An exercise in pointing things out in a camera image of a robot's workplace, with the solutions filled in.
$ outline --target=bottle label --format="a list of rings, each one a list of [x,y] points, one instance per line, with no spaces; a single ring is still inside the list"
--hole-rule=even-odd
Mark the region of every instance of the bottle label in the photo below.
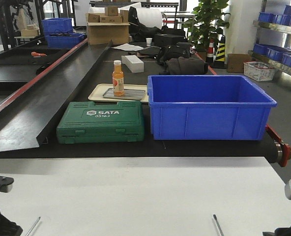
[[[124,78],[115,79],[113,77],[113,88],[114,92],[123,92],[124,91]]]

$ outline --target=striped warning post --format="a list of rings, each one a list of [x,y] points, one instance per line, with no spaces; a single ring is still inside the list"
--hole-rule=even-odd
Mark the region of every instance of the striped warning post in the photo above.
[[[216,52],[216,58],[214,60],[214,64],[211,66],[212,68],[225,69],[226,65],[225,61],[225,36],[221,37],[221,41],[219,43],[218,50]]]
[[[209,65],[213,63],[213,39],[210,39],[205,62],[208,63]]]

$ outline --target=black box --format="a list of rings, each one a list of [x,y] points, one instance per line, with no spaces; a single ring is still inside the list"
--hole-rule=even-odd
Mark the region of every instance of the black box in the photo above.
[[[166,47],[168,45],[176,45],[178,42],[187,42],[185,36],[174,34],[156,34],[154,36],[154,45],[158,47]]]

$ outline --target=dark cloth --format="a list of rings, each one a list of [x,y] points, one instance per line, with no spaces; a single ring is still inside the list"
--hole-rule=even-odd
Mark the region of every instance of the dark cloth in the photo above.
[[[208,64],[201,59],[179,57],[167,61],[167,74],[170,75],[204,75]]]

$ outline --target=orange handle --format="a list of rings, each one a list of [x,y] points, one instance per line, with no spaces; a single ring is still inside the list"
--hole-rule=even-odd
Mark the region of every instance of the orange handle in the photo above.
[[[44,53],[31,52],[31,56],[32,57],[44,57],[44,56],[47,56],[47,55],[44,54]]]

